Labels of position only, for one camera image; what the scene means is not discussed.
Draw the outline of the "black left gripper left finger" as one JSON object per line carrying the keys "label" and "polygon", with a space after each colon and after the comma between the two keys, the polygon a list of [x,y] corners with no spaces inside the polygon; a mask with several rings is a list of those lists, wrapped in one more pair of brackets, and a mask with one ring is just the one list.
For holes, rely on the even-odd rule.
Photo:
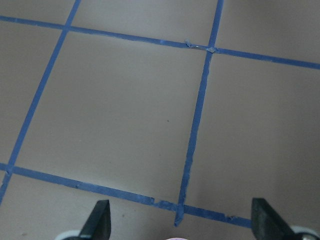
{"label": "black left gripper left finger", "polygon": [[81,240],[109,240],[111,236],[111,211],[109,200],[99,200],[87,218],[78,237]]}

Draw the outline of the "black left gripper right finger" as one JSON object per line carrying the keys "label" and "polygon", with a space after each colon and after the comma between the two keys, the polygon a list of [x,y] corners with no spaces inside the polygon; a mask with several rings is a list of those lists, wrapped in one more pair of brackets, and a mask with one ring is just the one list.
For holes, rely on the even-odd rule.
{"label": "black left gripper right finger", "polygon": [[294,240],[296,235],[264,198],[251,201],[251,231],[256,240]]}

